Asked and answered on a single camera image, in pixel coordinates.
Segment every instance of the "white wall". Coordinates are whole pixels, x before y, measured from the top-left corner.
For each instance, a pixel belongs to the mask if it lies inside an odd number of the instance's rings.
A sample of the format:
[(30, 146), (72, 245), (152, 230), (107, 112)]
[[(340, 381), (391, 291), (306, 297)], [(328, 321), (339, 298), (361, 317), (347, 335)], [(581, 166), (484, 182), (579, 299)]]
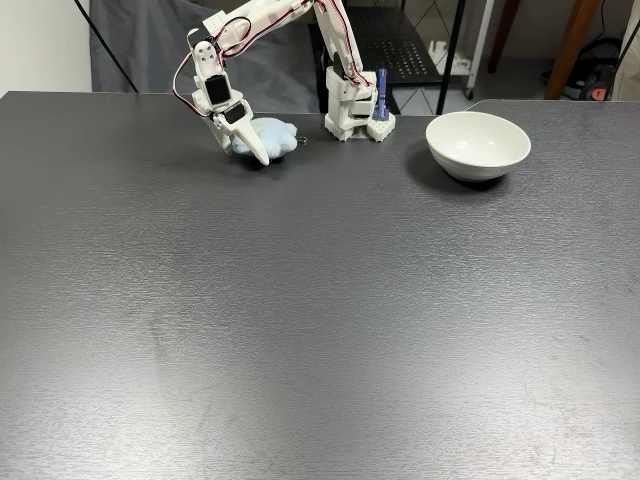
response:
[[(505, 58), (555, 58), (562, 44), (564, 29), (575, 0), (535, 0), (523, 1), (513, 23), (509, 39), (504, 49)], [(455, 0), (439, 0), (440, 3), (455, 4)], [(463, 49), (473, 53), (473, 47), (480, 28), (484, 0), (467, 1), (468, 21), (465, 29)], [(607, 0), (605, 4), (605, 36), (622, 38), (629, 22), (633, 0)], [(493, 45), (495, 32), (500, 21), (504, 0), (497, 0), (487, 36), (485, 54)], [(600, 10), (591, 22), (584, 45), (602, 31)]]
[[(82, 0), (85, 9), (89, 0)], [(91, 91), (89, 27), (72, 0), (0, 0), (0, 97)]]

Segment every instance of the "blue plush toy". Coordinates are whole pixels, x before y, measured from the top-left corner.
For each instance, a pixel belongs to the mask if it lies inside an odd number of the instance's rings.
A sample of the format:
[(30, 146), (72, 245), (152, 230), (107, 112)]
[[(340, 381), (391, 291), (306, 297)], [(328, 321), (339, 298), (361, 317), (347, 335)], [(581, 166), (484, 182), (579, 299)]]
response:
[[(277, 118), (256, 118), (251, 120), (251, 125), (264, 143), (269, 160), (280, 158), (298, 146), (298, 129), (291, 123), (284, 123)], [(253, 155), (245, 143), (236, 136), (231, 140), (231, 148), (241, 155)]]

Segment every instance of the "dark gray table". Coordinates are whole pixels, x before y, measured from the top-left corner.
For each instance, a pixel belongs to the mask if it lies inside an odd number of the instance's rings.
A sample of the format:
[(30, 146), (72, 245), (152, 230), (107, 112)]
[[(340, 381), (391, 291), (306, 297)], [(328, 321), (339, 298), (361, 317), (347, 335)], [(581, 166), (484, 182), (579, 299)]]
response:
[(259, 170), (169, 96), (0, 100), (0, 478), (640, 478), (640, 105)]

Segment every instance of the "white robotic arm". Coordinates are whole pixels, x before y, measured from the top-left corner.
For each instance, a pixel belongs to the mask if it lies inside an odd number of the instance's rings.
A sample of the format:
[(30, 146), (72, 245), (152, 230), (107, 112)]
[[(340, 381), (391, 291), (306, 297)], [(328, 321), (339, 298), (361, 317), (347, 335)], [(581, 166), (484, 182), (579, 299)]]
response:
[(382, 141), (395, 127), (393, 115), (387, 119), (372, 118), (378, 100), (376, 74), (363, 72), (353, 32), (342, 0), (251, 0), (229, 14), (218, 12), (206, 19), (200, 28), (189, 32), (197, 90), (187, 103), (207, 123), (212, 133), (229, 153), (229, 136), (244, 141), (264, 165), (269, 158), (260, 137), (251, 125), (253, 112), (242, 93), (233, 90), (225, 71), (225, 59), (242, 54), (261, 36), (304, 15), (314, 7), (327, 50), (335, 60), (327, 69), (329, 113), (325, 126), (339, 140), (347, 140), (357, 126), (366, 125), (370, 135)]

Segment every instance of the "white bowl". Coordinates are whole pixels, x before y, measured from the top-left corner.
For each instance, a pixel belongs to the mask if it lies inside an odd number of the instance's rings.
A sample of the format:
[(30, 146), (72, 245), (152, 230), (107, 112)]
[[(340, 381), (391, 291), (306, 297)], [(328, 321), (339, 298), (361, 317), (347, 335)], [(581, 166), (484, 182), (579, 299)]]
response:
[(531, 141), (520, 127), (479, 112), (436, 118), (427, 126), (427, 142), (440, 166), (465, 182), (501, 177), (531, 151)]

